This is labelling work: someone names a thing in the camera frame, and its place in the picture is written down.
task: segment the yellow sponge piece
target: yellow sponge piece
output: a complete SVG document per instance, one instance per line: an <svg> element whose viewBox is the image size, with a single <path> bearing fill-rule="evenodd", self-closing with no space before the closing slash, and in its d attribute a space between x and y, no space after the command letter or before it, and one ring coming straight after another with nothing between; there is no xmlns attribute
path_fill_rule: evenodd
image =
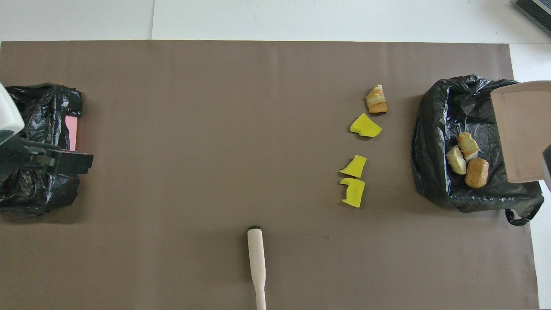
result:
<svg viewBox="0 0 551 310"><path fill-rule="evenodd" d="M356 178L361 178L361 173L364 170L364 165L367 158L356 155L354 159L346 166L346 168L339 170L341 173L351 175Z"/></svg>
<svg viewBox="0 0 551 310"><path fill-rule="evenodd" d="M365 183L362 180L353 178L344 178L340 182L341 184L348 185L346 188L346 199L342 201L345 204L349 204L353 207L359 208L361 203L361 196L364 193Z"/></svg>
<svg viewBox="0 0 551 310"><path fill-rule="evenodd" d="M363 137L376 137L381 133L382 128L362 113L350 126L351 132L359 133Z"/></svg>

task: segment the garbage bag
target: garbage bag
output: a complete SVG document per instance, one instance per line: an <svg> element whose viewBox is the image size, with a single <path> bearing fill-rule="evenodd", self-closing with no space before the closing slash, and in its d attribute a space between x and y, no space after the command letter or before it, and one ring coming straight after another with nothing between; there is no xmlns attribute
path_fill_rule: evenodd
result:
<svg viewBox="0 0 551 310"><path fill-rule="evenodd" d="M6 90L25 123L19 132L21 138L70 149L65 116L80 116L82 95L78 90L55 84L12 86ZM28 169L18 169L0 181L0 211L23 216L38 216L54 207L70 205L80 183L76 174Z"/></svg>
<svg viewBox="0 0 551 310"><path fill-rule="evenodd" d="M539 182L507 182L490 92L518 83L476 75L442 79L423 96L412 139L411 162L417 192L433 203L461 212L505 209L515 226L533 219L543 203ZM478 143L479 157L489 163L488 182L479 189L451 170L446 153L461 132ZM514 219L514 209L521 219Z"/></svg>

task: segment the white surface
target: white surface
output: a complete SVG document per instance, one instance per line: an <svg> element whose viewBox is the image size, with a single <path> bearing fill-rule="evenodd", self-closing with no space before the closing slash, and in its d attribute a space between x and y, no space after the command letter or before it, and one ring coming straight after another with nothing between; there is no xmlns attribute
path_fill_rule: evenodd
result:
<svg viewBox="0 0 551 310"><path fill-rule="evenodd" d="M515 78L551 80L550 37L509 0L0 0L0 40L151 38L536 43L511 45ZM531 229L539 305L551 308L551 194L542 190Z"/></svg>
<svg viewBox="0 0 551 310"><path fill-rule="evenodd" d="M542 157L542 170L543 170L543 183L547 185L547 189L551 190L551 174L549 174L549 168L547 168L547 163L545 158Z"/></svg>
<svg viewBox="0 0 551 310"><path fill-rule="evenodd" d="M0 0L0 41L151 39L154 0Z"/></svg>
<svg viewBox="0 0 551 310"><path fill-rule="evenodd" d="M551 43L509 0L155 0L152 38Z"/></svg>
<svg viewBox="0 0 551 310"><path fill-rule="evenodd" d="M550 44L511 44L510 51L516 80L551 81ZM551 308L551 193L543 181L540 181L540 185L545 202L530 222L530 229L538 277L539 307Z"/></svg>

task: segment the brown mat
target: brown mat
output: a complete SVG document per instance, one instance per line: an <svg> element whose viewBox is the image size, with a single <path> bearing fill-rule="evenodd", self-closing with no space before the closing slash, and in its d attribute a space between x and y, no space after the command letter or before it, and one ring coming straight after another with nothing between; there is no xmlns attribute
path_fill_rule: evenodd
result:
<svg viewBox="0 0 551 310"><path fill-rule="evenodd" d="M5 309L254 309L260 225L268 309L537 308L530 228L415 192L410 139L441 78L512 78L509 47L238 41L4 42L4 85L83 92L74 205L3 215ZM348 127L381 83L383 132ZM360 209L338 173L368 158Z"/></svg>

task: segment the bread piece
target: bread piece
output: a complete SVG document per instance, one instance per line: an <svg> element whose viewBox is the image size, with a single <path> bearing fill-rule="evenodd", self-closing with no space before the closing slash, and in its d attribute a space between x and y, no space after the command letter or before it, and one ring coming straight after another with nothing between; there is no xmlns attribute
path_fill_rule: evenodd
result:
<svg viewBox="0 0 551 310"><path fill-rule="evenodd" d="M480 148L478 147L477 142L471 137L470 133L461 132L459 136L457 136L457 143L459 144L459 149L461 149L461 153L463 153L463 157L466 161L470 161L471 159L478 157L478 151L480 151Z"/></svg>
<svg viewBox="0 0 551 310"><path fill-rule="evenodd" d="M382 92L382 85L379 84L369 92L365 97L365 102L368 104L369 113L387 113L388 107L386 105L385 94Z"/></svg>
<svg viewBox="0 0 551 310"><path fill-rule="evenodd" d="M459 146L452 147L446 156L453 172L457 174L467 173L467 162L463 159Z"/></svg>
<svg viewBox="0 0 551 310"><path fill-rule="evenodd" d="M472 188L481 188L488 181L489 164L482 158L471 159L467 164L465 183Z"/></svg>

